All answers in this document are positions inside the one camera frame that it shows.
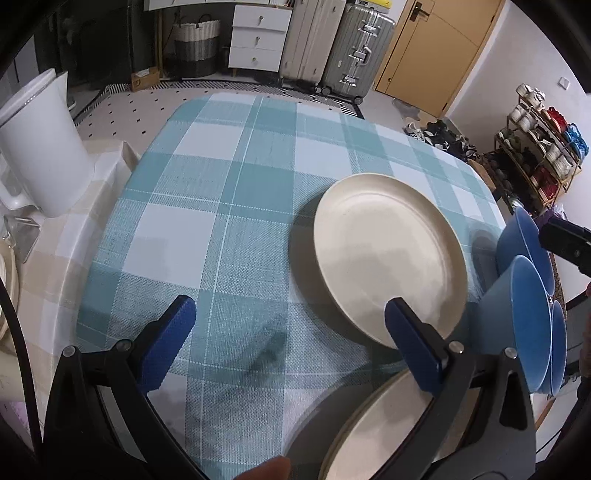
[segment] tablecloth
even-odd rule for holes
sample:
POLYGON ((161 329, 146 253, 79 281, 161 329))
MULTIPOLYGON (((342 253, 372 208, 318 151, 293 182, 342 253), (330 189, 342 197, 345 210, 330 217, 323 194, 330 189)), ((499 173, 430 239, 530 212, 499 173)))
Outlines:
MULTIPOLYGON (((27 342, 41 422, 61 351, 76 343, 78 308, 92 258, 111 211, 138 161, 136 153, 122 141, 88 140, 84 145, 95 164, 95 173, 82 197, 68 212, 56 218, 45 218, 32 207, 11 212, 30 216, 41 225, 27 262, 17 265, 20 281, 17 315, 27 342)), ((14 353, 10 335, 2 339, 0 349, 14 353)), ((3 416, 18 416, 28 426, 24 402, 4 407, 3 416)), ((18 422, 12 422, 12 426, 22 436, 27 435, 18 422)))
POLYGON ((115 205, 79 345, 110 348, 176 295, 194 298, 195 327, 149 398, 213 479, 279 454, 295 478, 316 478, 344 421, 404 366, 339 313, 316 264, 320 197, 360 172, 393 175, 444 213, 466 258, 469 312, 496 278, 504 222, 489 189, 454 157, 359 118, 266 96, 195 99, 168 120, 115 205))

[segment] finger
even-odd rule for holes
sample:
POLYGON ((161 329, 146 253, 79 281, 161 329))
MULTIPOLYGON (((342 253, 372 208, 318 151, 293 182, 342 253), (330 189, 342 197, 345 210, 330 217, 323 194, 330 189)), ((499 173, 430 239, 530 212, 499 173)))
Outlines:
POLYGON ((279 456, 241 473, 234 480, 287 480, 290 471, 289 458, 279 456))

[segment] stacked blue bowls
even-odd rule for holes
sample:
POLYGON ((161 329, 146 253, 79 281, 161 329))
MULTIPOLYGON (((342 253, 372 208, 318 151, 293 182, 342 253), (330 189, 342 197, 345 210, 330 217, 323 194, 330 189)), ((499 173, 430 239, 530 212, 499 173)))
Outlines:
POLYGON ((554 271, 548 252, 540 245, 537 225, 530 214, 522 207, 515 209, 515 214, 501 233, 496 246, 496 266, 502 274, 517 255, 530 259, 540 274, 548 296, 554 295, 554 271))
POLYGON ((560 303, 554 301, 552 305, 552 351, 550 352, 550 364, 539 392, 554 397, 562 386, 565 367, 566 324, 560 303))
POLYGON ((550 306, 540 275, 527 257, 514 257, 481 298, 470 338, 481 353, 498 355, 506 347, 515 348, 529 391, 540 389, 550 363, 550 306))

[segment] gray suitcase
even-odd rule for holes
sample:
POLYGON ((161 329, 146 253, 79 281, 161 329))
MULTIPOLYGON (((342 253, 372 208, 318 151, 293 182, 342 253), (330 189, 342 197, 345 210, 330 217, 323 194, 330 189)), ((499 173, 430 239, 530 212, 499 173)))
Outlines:
POLYGON ((345 0, 296 0, 281 57, 281 77, 320 83, 345 0))
POLYGON ((394 20, 374 9, 347 4, 322 77, 322 93, 363 102, 394 35, 394 20))

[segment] beige tablecloth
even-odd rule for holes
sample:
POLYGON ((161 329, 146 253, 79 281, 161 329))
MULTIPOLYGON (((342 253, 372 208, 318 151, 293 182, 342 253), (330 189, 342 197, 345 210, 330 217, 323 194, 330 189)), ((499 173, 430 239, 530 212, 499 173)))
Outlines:
MULTIPOLYGON (((61 351, 76 343, 76 319, 90 263, 115 202, 138 162, 137 154, 122 141, 93 140, 85 146, 95 162, 88 189, 57 218, 45 218, 38 211, 29 214, 41 225, 41 233, 27 262, 17 265, 17 313, 27 341, 42 422, 61 351)), ((4 352, 14 348, 9 335, 0 348, 4 352)), ((15 414, 27 423, 23 402, 4 404, 0 412, 5 417, 15 414)))

